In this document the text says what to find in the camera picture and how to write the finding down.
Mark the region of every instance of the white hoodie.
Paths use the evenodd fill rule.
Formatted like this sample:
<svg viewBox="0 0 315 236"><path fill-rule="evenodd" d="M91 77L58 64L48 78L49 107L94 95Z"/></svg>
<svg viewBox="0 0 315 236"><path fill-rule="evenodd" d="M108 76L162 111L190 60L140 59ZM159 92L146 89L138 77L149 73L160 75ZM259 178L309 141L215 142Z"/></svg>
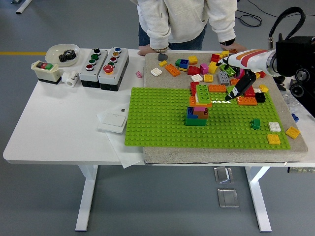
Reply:
<svg viewBox="0 0 315 236"><path fill-rule="evenodd" d="M235 38L236 0L131 0L153 49L195 39L209 20L219 42Z"/></svg>

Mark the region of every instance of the green baseplate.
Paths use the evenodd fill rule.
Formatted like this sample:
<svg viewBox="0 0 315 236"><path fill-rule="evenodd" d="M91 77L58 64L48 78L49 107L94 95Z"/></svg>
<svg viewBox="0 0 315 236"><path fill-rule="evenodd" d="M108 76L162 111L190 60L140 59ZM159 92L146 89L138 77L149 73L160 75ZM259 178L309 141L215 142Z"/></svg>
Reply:
<svg viewBox="0 0 315 236"><path fill-rule="evenodd" d="M269 93L257 106L224 103L226 93L211 92L213 105L206 126L185 126L189 89L132 88L125 145L177 148L290 149ZM260 119L260 129L251 120ZM278 122L282 131L269 131ZM267 134L278 134L280 145L268 144Z"/></svg>

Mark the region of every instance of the gray floor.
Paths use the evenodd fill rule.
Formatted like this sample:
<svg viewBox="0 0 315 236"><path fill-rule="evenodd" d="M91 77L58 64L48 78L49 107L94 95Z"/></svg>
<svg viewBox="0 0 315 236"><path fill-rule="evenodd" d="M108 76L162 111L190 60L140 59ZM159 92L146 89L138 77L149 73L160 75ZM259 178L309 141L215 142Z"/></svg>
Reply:
<svg viewBox="0 0 315 236"><path fill-rule="evenodd" d="M252 0L279 15L291 6L315 14L307 0ZM125 0L33 0L21 14L19 6L0 1L0 51L46 52L56 44L80 48L137 48L135 6ZM263 24L236 23L237 41L248 48L266 48L274 17L246 0L239 10L259 15ZM285 36L298 17L287 18L275 32ZM309 16L297 35L315 35ZM219 50L210 27L204 50ZM0 150L5 146L30 97L37 78L31 63L41 56L0 56ZM77 166L12 165L0 158L1 236L205 236L261 235L245 170L232 168L240 207L220 208L211 167L101 166L98 171L88 231L75 232L84 177ZM287 174L271 168L260 180L273 231L271 236L314 235L315 175Z"/></svg>

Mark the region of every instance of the yellow floor line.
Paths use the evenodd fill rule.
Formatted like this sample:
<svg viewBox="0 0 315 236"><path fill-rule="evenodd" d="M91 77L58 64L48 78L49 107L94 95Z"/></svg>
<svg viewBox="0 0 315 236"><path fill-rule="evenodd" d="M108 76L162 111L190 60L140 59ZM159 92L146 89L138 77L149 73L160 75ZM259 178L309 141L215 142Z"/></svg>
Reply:
<svg viewBox="0 0 315 236"><path fill-rule="evenodd" d="M0 52L0 55L44 56L46 52Z"/></svg>

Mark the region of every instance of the white desk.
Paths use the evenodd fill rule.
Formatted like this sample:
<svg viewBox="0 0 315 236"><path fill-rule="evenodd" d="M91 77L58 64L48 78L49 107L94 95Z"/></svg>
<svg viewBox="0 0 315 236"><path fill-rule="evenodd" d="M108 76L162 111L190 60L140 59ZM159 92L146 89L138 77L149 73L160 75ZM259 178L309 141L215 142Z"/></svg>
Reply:
<svg viewBox="0 0 315 236"><path fill-rule="evenodd" d="M129 101L132 87L142 87L144 57L138 50L129 50L129 65L118 92L99 88L84 88L78 82L74 88L37 82L37 85L4 150L3 156L13 164L78 165L86 177L76 230L86 231L98 165L120 165L120 161L105 133L98 132L96 115ZM80 70L89 50L81 49L78 62L64 70ZM298 127L309 147L300 163L221 163L203 166L245 166L260 231L271 231L267 211L259 186L259 178L270 166L315 166L314 120L303 119Z"/></svg>

